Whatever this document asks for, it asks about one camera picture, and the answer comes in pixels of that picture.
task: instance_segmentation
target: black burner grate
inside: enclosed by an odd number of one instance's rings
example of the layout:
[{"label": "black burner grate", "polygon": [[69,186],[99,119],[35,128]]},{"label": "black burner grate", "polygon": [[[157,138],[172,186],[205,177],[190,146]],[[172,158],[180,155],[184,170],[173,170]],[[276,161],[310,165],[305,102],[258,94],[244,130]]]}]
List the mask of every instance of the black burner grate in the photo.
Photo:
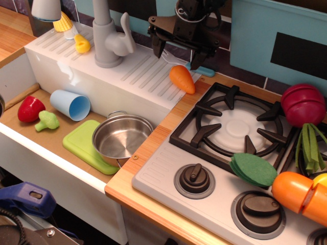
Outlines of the black burner grate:
[{"label": "black burner grate", "polygon": [[[212,99],[216,91],[219,91],[224,95],[220,95]],[[263,109],[264,113],[259,115],[256,119],[258,121],[271,121],[275,124],[276,132],[270,132],[264,129],[257,130],[259,134],[271,142],[269,147],[257,152],[253,143],[251,142],[250,137],[246,136],[244,139],[244,152],[263,157],[277,151],[278,157],[273,164],[273,166],[277,169],[291,138],[291,133],[288,137],[283,136],[283,125],[281,123],[280,116],[283,116],[284,114],[280,103],[276,102],[275,104],[271,104],[251,95],[245,94],[240,91],[238,86],[229,88],[219,83],[215,83],[172,133],[169,142],[193,155],[202,158],[203,160],[233,173],[229,166],[229,160],[223,158],[222,155],[231,157],[234,153],[218,147],[208,139],[212,133],[215,133],[217,130],[221,129],[221,124],[202,125],[202,117],[203,115],[221,116],[222,112],[215,109],[213,105],[224,102],[230,110],[233,110],[235,101],[242,101],[260,107]],[[197,133],[194,135],[192,140],[188,142],[182,139],[180,136],[187,126],[194,120],[194,118]],[[214,152],[200,147],[202,142]]]}]

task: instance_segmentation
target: stainless steel pot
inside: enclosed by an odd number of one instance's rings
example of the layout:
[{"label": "stainless steel pot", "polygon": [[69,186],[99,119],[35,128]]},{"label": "stainless steel pot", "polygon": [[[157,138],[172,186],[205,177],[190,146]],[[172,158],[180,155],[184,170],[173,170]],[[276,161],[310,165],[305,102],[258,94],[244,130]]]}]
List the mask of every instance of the stainless steel pot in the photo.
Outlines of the stainless steel pot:
[{"label": "stainless steel pot", "polygon": [[104,161],[121,167],[152,133],[153,127],[142,117],[125,112],[125,115],[110,117],[113,113],[96,128],[92,143]]}]

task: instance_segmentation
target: black knob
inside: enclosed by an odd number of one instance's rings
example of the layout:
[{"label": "black knob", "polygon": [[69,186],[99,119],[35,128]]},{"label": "black knob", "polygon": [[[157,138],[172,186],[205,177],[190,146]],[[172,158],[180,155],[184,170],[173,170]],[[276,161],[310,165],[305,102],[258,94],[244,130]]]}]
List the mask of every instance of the black knob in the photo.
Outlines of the black knob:
[{"label": "black knob", "polygon": [[327,229],[322,228],[312,232],[308,238],[307,245],[327,245]]},{"label": "black knob", "polygon": [[327,234],[318,236],[314,241],[314,245],[327,245]]},{"label": "black knob", "polygon": [[207,171],[200,163],[184,169],[179,177],[181,187],[190,193],[202,193],[210,186],[210,178]]},{"label": "black knob", "polygon": [[280,204],[262,192],[242,197],[237,203],[236,214],[247,229],[260,234],[271,233],[282,223]]}]

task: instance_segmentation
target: cutting board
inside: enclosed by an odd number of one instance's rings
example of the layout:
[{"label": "cutting board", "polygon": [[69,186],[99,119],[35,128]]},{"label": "cutting board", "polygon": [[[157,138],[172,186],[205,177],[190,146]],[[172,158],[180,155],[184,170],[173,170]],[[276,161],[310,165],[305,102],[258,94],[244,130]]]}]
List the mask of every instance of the cutting board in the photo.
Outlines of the cutting board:
[{"label": "cutting board", "polygon": [[62,141],[63,146],[80,159],[104,173],[115,174],[119,168],[106,163],[92,144],[93,132],[100,123],[88,120],[66,135]]}]

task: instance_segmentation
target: faucet handle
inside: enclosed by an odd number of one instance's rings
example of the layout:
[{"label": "faucet handle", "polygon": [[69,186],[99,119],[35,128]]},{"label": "faucet handle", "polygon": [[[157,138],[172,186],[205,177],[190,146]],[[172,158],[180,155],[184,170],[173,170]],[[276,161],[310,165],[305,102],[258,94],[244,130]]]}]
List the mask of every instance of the faucet handle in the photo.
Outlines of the faucet handle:
[{"label": "faucet handle", "polygon": [[135,41],[132,37],[131,30],[129,28],[129,14],[124,13],[121,18],[121,25],[125,32],[125,37],[122,38],[124,40],[124,43],[128,49],[129,53],[133,53],[136,49]]},{"label": "faucet handle", "polygon": [[128,13],[124,13],[121,18],[121,25],[123,28],[124,33],[116,33],[116,35],[112,35],[109,37],[110,45],[112,51],[118,56],[126,56],[131,54],[136,49],[135,41],[132,37],[131,30],[129,28],[129,15]]}]

